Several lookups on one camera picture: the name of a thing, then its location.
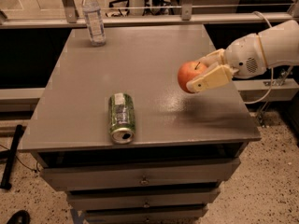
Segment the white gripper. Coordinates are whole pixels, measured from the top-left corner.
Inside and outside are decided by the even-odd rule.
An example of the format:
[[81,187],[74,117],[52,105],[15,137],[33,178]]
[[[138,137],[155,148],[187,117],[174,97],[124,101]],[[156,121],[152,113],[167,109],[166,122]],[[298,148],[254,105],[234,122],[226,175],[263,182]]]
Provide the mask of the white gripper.
[[195,69],[195,75],[186,83],[187,91],[212,90],[231,82],[231,69],[227,65],[218,65],[224,64],[224,58],[236,78],[257,77],[266,71],[260,38],[257,34],[246,35],[235,40],[226,50],[217,49],[197,59],[198,63],[202,63],[201,68]]

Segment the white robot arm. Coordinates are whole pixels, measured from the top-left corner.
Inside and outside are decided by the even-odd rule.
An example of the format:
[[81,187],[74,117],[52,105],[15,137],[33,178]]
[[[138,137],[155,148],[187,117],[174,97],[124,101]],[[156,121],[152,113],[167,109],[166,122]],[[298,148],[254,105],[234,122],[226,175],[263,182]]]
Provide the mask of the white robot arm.
[[299,24],[285,21],[258,34],[238,38],[226,49],[218,49],[197,60],[206,70],[186,82],[190,93],[215,89],[233,77],[247,79],[282,65],[299,64]]

